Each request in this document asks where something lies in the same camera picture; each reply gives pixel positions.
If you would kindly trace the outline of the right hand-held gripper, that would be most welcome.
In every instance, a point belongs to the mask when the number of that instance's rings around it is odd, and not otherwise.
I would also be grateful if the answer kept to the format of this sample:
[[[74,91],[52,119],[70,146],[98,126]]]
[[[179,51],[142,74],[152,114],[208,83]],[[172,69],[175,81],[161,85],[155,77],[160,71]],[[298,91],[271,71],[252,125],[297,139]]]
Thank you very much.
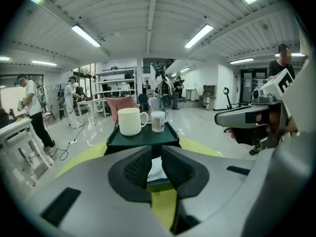
[[[293,81],[288,69],[283,69],[253,91],[251,105],[217,113],[215,123],[231,129],[239,144],[255,145],[259,151],[276,147],[282,140],[282,125],[291,117],[283,94]],[[271,113],[281,114],[275,127],[270,124]]]

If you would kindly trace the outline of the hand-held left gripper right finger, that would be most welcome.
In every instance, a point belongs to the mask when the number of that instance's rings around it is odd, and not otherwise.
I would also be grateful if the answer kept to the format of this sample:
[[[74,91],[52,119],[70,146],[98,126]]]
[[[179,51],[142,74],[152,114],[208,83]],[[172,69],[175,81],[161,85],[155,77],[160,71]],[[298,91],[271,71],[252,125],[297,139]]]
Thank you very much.
[[[171,232],[180,237],[290,237],[316,207],[316,135],[302,133],[255,160],[163,146],[177,192]]]

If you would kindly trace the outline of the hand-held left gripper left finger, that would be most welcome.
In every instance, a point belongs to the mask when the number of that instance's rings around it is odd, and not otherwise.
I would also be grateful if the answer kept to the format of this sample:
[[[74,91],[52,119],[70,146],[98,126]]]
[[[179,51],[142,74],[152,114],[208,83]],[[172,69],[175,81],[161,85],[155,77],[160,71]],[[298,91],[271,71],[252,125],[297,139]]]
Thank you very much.
[[[46,237],[169,237],[146,189],[151,166],[149,146],[90,159],[19,207]]]

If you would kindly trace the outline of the person's right hand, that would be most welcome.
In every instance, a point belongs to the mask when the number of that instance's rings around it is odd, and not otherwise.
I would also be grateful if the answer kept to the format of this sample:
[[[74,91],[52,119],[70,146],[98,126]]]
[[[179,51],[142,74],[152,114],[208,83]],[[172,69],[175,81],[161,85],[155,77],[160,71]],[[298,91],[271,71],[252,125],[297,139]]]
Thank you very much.
[[[298,132],[293,117],[288,118],[285,125],[281,124],[281,110],[279,109],[269,109],[269,126],[271,131],[278,135]]]

